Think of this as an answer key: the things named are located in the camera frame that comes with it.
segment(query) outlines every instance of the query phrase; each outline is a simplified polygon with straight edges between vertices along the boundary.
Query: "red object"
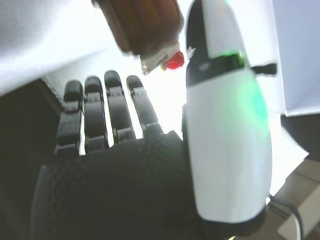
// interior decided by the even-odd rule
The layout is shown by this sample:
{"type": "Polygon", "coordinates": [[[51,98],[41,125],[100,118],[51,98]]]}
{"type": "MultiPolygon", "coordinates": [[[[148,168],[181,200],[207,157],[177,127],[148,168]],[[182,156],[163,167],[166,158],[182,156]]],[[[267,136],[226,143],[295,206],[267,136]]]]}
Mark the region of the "red object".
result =
{"type": "Polygon", "coordinates": [[[185,57],[181,51],[178,51],[170,60],[162,64],[162,68],[166,69],[178,69],[185,64],[185,57]]]}

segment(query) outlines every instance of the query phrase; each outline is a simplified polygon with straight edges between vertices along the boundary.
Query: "dark floor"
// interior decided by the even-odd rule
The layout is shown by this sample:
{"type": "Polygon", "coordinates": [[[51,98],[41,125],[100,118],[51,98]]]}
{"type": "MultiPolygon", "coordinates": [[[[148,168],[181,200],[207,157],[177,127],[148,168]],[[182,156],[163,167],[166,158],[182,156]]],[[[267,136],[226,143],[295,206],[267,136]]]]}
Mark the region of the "dark floor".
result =
{"type": "MultiPolygon", "coordinates": [[[[38,172],[52,158],[59,121],[44,91],[38,81],[0,98],[0,239],[29,239],[38,172]]],[[[283,117],[282,124],[320,161],[320,115],[283,117]]]]}

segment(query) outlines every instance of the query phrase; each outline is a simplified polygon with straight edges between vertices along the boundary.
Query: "brown object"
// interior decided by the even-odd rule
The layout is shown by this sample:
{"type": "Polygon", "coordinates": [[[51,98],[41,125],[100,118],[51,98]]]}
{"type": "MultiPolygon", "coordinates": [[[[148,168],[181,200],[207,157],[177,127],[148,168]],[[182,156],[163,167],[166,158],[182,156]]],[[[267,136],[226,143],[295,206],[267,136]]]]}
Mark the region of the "brown object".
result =
{"type": "Polygon", "coordinates": [[[177,41],[184,25],[177,0],[100,0],[99,6],[121,50],[143,59],[177,41]]]}

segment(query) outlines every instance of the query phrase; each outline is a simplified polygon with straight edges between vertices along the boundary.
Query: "white plastic casing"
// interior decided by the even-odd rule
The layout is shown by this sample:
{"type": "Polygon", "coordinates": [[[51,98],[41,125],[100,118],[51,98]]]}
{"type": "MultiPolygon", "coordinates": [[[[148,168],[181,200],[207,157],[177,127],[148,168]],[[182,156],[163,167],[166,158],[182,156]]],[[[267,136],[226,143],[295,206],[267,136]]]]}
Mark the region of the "white plastic casing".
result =
{"type": "Polygon", "coordinates": [[[269,195],[272,148],[254,73],[240,69],[188,86],[186,132],[200,216],[222,223],[256,217],[269,195]]]}

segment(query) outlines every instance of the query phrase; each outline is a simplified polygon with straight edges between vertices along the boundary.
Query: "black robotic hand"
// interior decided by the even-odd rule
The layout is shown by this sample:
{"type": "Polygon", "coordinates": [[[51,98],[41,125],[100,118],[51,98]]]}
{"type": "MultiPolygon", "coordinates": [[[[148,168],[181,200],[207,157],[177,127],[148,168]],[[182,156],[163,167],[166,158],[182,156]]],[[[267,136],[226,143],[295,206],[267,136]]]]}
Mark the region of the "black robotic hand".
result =
{"type": "Polygon", "coordinates": [[[198,216],[186,139],[163,133],[138,77],[128,77],[127,87],[143,139],[135,137],[118,73],[108,71],[109,147],[100,79],[89,77],[84,91],[79,81],[66,85],[54,162],[41,168],[34,194],[31,239],[224,240],[258,229],[265,212],[245,224],[198,216]],[[82,112],[86,155],[79,156],[82,112]]]}

